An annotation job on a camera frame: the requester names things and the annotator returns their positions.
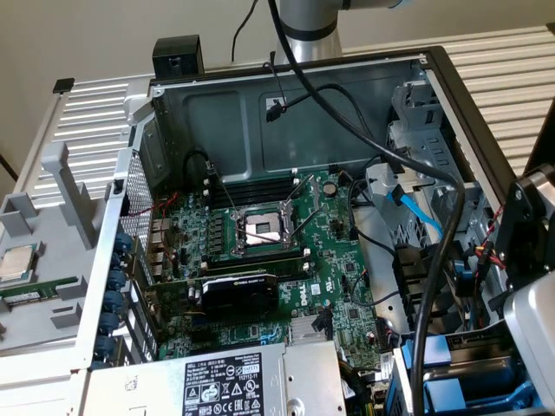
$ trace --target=white wall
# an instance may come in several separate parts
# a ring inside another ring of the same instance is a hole
[[[205,64],[229,62],[251,0],[3,0],[0,2],[0,152],[21,169],[58,78],[152,72],[156,39],[198,33]],[[555,0],[412,0],[397,10],[343,12],[344,47],[555,22]],[[238,40],[237,60],[275,48],[261,0]],[[0,172],[0,194],[13,185]]]

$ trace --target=capacitor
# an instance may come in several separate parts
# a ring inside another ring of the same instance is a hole
[[[121,265],[121,259],[118,253],[112,253],[110,257],[110,269],[119,269]]]
[[[120,290],[125,286],[125,274],[121,270],[110,270],[108,272],[108,279],[106,280],[106,287],[110,290]]]
[[[115,290],[107,290],[102,299],[102,306],[107,312],[118,312],[123,306],[123,295]]]
[[[327,198],[334,198],[337,195],[337,185],[333,182],[323,184],[323,194]]]
[[[189,301],[194,302],[194,286],[189,286]]]
[[[98,329],[104,335],[110,335],[120,326],[120,317],[110,312],[102,312],[98,320]]]
[[[185,247],[180,249],[180,263],[182,266],[187,264],[187,249]]]
[[[368,344],[374,345],[375,344],[375,335],[373,332],[366,333],[366,339],[368,340]]]
[[[114,352],[115,339],[111,336],[99,335],[95,340],[95,354],[106,358]]]
[[[127,254],[131,250],[133,239],[125,232],[118,232],[115,235],[114,251],[120,254]]]
[[[174,260],[174,261],[172,262],[172,275],[173,275],[173,278],[174,278],[175,280],[179,280],[179,279],[180,279],[180,267],[179,267],[179,265],[177,264],[177,260]]]

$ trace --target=black cable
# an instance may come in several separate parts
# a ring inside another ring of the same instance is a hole
[[[437,245],[437,249],[430,265],[430,270],[428,273],[428,281],[426,288],[424,289],[424,294],[421,300],[421,306],[419,308],[418,316],[416,318],[416,331],[415,331],[415,349],[413,351],[413,367],[411,370],[411,388],[413,395],[413,408],[416,416],[421,416],[424,414],[424,386],[423,386],[423,364],[424,364],[424,348],[426,347],[426,335],[428,328],[428,320],[432,311],[432,305],[434,303],[434,294],[439,281],[441,270],[443,269],[443,264],[447,258],[447,252],[449,246],[453,242],[454,233],[456,232],[457,225],[460,222],[460,216],[462,214],[462,209],[465,200],[464,194],[464,184],[455,179],[448,173],[440,171],[433,168],[432,166],[424,165],[415,160],[407,159],[401,156],[397,152],[388,149],[385,146],[380,145],[372,140],[369,135],[361,132],[355,125],[353,125],[348,119],[346,119],[342,114],[338,113],[333,106],[331,106],[312,86],[310,81],[306,78],[303,70],[298,66],[295,55],[291,51],[291,47],[287,41],[287,36],[284,33],[284,28],[281,24],[279,18],[278,5],[276,0],[268,0],[271,12],[271,20],[273,21],[274,28],[277,32],[277,37],[281,47],[284,50],[285,56],[291,65],[291,69],[297,75],[298,80],[303,84],[304,88],[310,93],[314,101],[328,113],[337,123],[343,126],[346,130],[353,133],[359,140],[372,146],[378,152],[384,153],[392,160],[395,160],[402,165],[413,169],[417,172],[423,173],[431,178],[438,180],[443,180],[448,184],[452,185],[457,198],[454,204],[454,210],[449,216],[447,221],[447,226],[445,227],[445,234],[443,238]]]
[[[395,250],[393,250],[392,248],[388,247],[386,244],[384,243],[380,243],[379,241],[375,240],[372,237],[367,236],[366,234],[364,234],[362,231],[360,231],[358,229],[358,227],[355,224],[355,214],[353,212],[353,207],[350,203],[350,200],[352,199],[352,195],[353,195],[353,189],[355,189],[356,186],[356,180],[353,180],[350,184],[349,187],[349,193],[348,193],[348,197],[347,197],[347,201],[349,201],[347,203],[347,211],[349,213],[349,222],[350,222],[350,226],[353,228],[353,230],[356,231],[356,234],[358,234],[359,236],[361,236],[362,238],[364,238],[366,241],[368,241],[369,243],[372,243],[373,245],[376,245],[382,249],[384,249],[385,251],[387,251],[393,258],[395,258]]]
[[[11,176],[12,179],[14,179],[16,182],[19,179],[19,176],[17,176],[16,171],[14,171],[14,169],[11,167],[11,165],[8,163],[8,160],[3,158],[3,155],[0,154],[0,165],[2,165],[2,167],[6,170],[6,172]]]
[[[360,121],[360,123],[362,125],[362,128],[367,133],[367,135],[370,136],[373,140],[374,138],[373,138],[372,132],[370,131],[370,127],[368,126],[368,123],[364,119],[364,115],[362,114],[362,110],[358,106],[358,103],[356,102],[355,97],[353,97],[353,95],[349,91],[347,91],[345,88],[343,88],[341,85],[335,84],[334,82],[329,83],[329,84],[323,84],[323,85],[320,85],[320,86],[316,87],[316,91],[322,91],[322,90],[325,90],[325,89],[336,90],[338,93],[344,95],[347,100],[349,100],[349,102],[351,103],[351,105],[355,109],[356,117]],[[301,96],[299,96],[299,97],[297,97],[297,98],[295,98],[295,99],[293,99],[289,102],[285,101],[285,98],[284,98],[285,105],[282,106],[281,113],[285,113],[285,111],[287,111],[289,108],[296,106],[297,104],[303,102],[304,100],[306,100],[307,98],[310,98],[310,97],[311,97],[310,94],[303,94],[303,95],[301,95]]]
[[[366,187],[368,187],[368,184],[367,184],[367,182],[366,182],[366,179],[359,179],[359,180],[357,180],[357,181],[356,181],[356,184],[355,184],[355,187],[356,187],[356,189],[360,192],[359,195],[362,195],[362,197],[366,200],[366,202],[367,202],[369,205],[374,205],[374,201],[372,201],[372,200],[369,198],[369,196],[366,195],[366,192],[365,192],[366,189],[363,188],[363,187],[360,185],[361,183],[365,184]]]
[[[363,275],[360,275],[359,277],[356,278],[355,282],[353,283],[353,287],[350,289],[350,300],[357,306],[362,306],[363,308],[373,308],[375,305],[379,305],[380,303],[384,303],[385,301],[387,301],[389,298],[399,295],[399,290],[396,290],[395,292],[391,292],[388,295],[385,295],[384,297],[378,299],[377,301],[373,301],[371,303],[365,303],[365,302],[361,302],[361,301],[357,301],[355,299],[355,289],[356,286],[358,285],[358,283],[362,280]]]
[[[245,16],[245,20],[239,25],[239,27],[237,28],[237,31],[235,32],[235,35],[233,35],[232,62],[235,62],[235,44],[237,43],[237,36],[239,36],[239,33],[241,32],[241,30],[243,30],[245,25],[249,22],[249,19],[251,18],[252,13],[254,13],[254,9],[257,7],[257,3],[258,3],[258,0],[253,0],[251,9]]]
[[[368,162],[366,162],[366,164],[364,164],[364,166],[362,167],[360,173],[358,176],[362,176],[363,174],[366,173],[366,169],[372,165],[378,158],[381,158],[382,155],[381,154],[377,154],[376,156],[374,156],[372,159],[370,159]]]
[[[210,161],[208,153],[206,153],[204,150],[193,149],[185,153],[185,157],[183,158],[183,166],[181,167],[181,174],[183,175],[183,185],[185,185],[185,177],[187,175],[187,164],[189,163],[189,159],[196,154],[201,156],[206,162]]]
[[[284,104],[281,105],[281,107],[282,107],[282,113],[284,113],[287,107],[287,100],[285,99],[284,89],[281,87],[281,81],[279,80],[278,73],[276,72],[276,67],[274,67],[274,64],[271,63],[270,61],[266,61],[262,64],[262,68],[266,68],[266,67],[268,67],[270,71],[273,73],[277,86],[279,87],[279,91],[281,92],[281,98],[284,100]]]

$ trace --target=warning label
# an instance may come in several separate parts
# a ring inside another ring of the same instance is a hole
[[[186,364],[183,416],[261,416],[263,405],[261,354]]]

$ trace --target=cable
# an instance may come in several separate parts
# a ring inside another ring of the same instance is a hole
[[[362,176],[366,173],[366,169],[368,169],[370,167],[370,165],[372,165],[378,158],[381,158],[382,155],[381,154],[377,154],[376,156],[374,156],[372,159],[370,159],[368,162],[366,162],[364,164],[364,166],[362,167],[360,173],[358,174],[358,176]]]
[[[277,37],[281,47],[284,50],[285,56],[287,57],[291,69],[297,75],[298,80],[303,84],[304,88],[310,93],[314,101],[326,112],[328,113],[337,123],[343,126],[346,130],[353,133],[359,140],[373,147],[378,152],[384,153],[392,160],[395,160],[402,165],[414,169],[417,172],[423,173],[429,177],[443,180],[454,187],[456,191],[457,198],[454,204],[454,210],[449,216],[447,221],[447,226],[445,229],[445,234],[441,241],[437,245],[437,249],[430,265],[430,270],[428,273],[428,283],[424,289],[424,294],[421,300],[421,306],[419,309],[418,316],[416,318],[416,331],[415,331],[415,349],[413,352],[413,368],[411,371],[411,387],[413,395],[413,407],[416,416],[424,414],[424,386],[423,386],[423,367],[424,367],[424,348],[426,347],[426,336],[428,333],[428,320],[432,311],[432,305],[434,303],[434,294],[439,281],[440,272],[443,269],[443,264],[447,258],[447,252],[449,246],[453,242],[454,233],[456,232],[457,225],[460,222],[460,216],[462,215],[462,209],[464,205],[464,184],[455,179],[448,173],[440,171],[433,168],[432,166],[424,165],[415,160],[407,159],[404,156],[388,149],[373,141],[370,135],[361,132],[355,125],[353,125],[348,119],[343,115],[338,113],[312,86],[310,81],[306,78],[303,70],[298,66],[295,55],[291,51],[291,47],[287,41],[287,36],[284,33],[284,28],[281,24],[279,18],[278,5],[276,0],[268,0],[270,6],[271,19],[274,24],[274,28],[277,32]]]
[[[353,195],[353,189],[355,189],[356,186],[356,180],[353,180],[350,184],[349,187],[349,193],[348,193],[348,197],[347,197],[347,211],[349,213],[349,222],[350,222],[350,226],[353,228],[353,230],[356,231],[356,234],[358,234],[359,236],[361,236],[362,238],[364,238],[366,241],[368,241],[369,243],[372,243],[373,245],[376,245],[382,249],[384,249],[385,251],[387,251],[393,258],[395,258],[396,253],[393,249],[391,249],[390,247],[388,247],[386,244],[384,243],[380,243],[379,241],[375,240],[372,237],[367,236],[366,234],[364,234],[362,231],[360,231],[358,229],[358,227],[355,224],[355,214],[353,213],[353,206],[350,203],[350,200],[352,199],[352,195]]]
[[[251,9],[245,16],[245,20],[239,25],[239,27],[237,28],[237,31],[235,32],[235,35],[233,35],[232,62],[235,62],[235,44],[237,43],[237,36],[239,36],[239,33],[241,32],[241,30],[243,30],[243,28],[249,22],[249,19],[251,18],[252,13],[254,13],[254,9],[257,7],[257,3],[258,3],[258,0],[253,0]]]
[[[358,106],[358,103],[356,102],[355,97],[353,97],[353,95],[349,91],[347,91],[345,88],[343,88],[341,85],[335,84],[333,82],[329,83],[329,84],[323,84],[323,85],[320,85],[320,86],[315,88],[316,91],[322,91],[322,90],[325,90],[325,89],[333,89],[333,90],[337,91],[338,93],[344,95],[345,98],[347,100],[349,100],[349,102],[351,103],[351,105],[355,109],[356,117],[360,121],[360,123],[362,125],[362,128],[367,133],[367,135],[370,138],[372,138],[372,140],[373,140],[374,136],[372,135],[372,132],[370,131],[370,127],[368,126],[368,123],[364,119],[364,115],[362,114],[362,110]],[[301,96],[299,96],[299,97],[297,97],[297,98],[295,98],[295,99],[293,99],[289,102],[287,102],[284,98],[284,103],[285,104],[283,106],[280,105],[279,112],[278,112],[278,108],[276,106],[270,108],[266,112],[266,120],[267,121],[277,120],[279,118],[279,115],[281,115],[282,113],[285,113],[291,107],[296,106],[297,104],[303,102],[304,100],[306,100],[307,98],[310,98],[310,97],[311,97],[311,94],[303,94],[303,95],[301,95]]]
[[[276,72],[276,67],[270,61],[266,61],[262,64],[262,68],[266,68],[266,67],[270,69],[271,73],[274,75],[274,78],[276,79],[277,86],[279,87],[279,91],[281,92],[281,98],[284,100],[284,103],[280,104],[282,107],[282,113],[284,113],[287,107],[287,100],[285,99],[284,89],[281,87],[281,81],[279,80],[278,73]]]
[[[0,165],[2,165],[2,167],[11,176],[11,178],[17,182],[19,176],[17,176],[16,171],[14,171],[13,167],[11,167],[11,165],[8,163],[8,160],[6,160],[2,154],[0,154]]]
[[[391,192],[388,194],[388,198],[390,198],[393,201],[393,196],[391,195]],[[443,231],[441,230],[440,223],[435,221],[426,212],[424,212],[420,208],[420,206],[418,206],[418,204],[415,201],[413,201],[408,195],[403,195],[401,197],[401,202],[407,208],[409,208],[409,210],[411,210],[416,215],[416,217],[418,217],[423,223],[428,223],[432,225],[435,228],[435,230],[438,232],[440,238],[443,237]]]
[[[499,215],[501,215],[503,213],[503,211],[505,210],[505,206],[502,205],[499,207],[499,209],[495,212],[495,214],[493,214],[493,218],[492,218],[492,224],[487,227],[487,232],[486,232],[486,237],[484,238],[484,241],[482,242],[482,245],[484,245],[487,241],[487,239],[489,238],[489,236],[492,234],[493,230],[495,230],[495,221],[497,221],[497,217]]]
[[[378,299],[377,301],[373,301],[371,303],[360,302],[355,299],[355,289],[358,283],[362,280],[364,274],[362,273],[359,277],[356,278],[355,282],[353,283],[353,287],[350,289],[350,300],[357,306],[361,306],[363,308],[373,308],[375,305],[379,305],[380,303],[384,303],[388,299],[392,298],[393,296],[399,295],[399,290],[395,292],[391,292],[388,295]]]

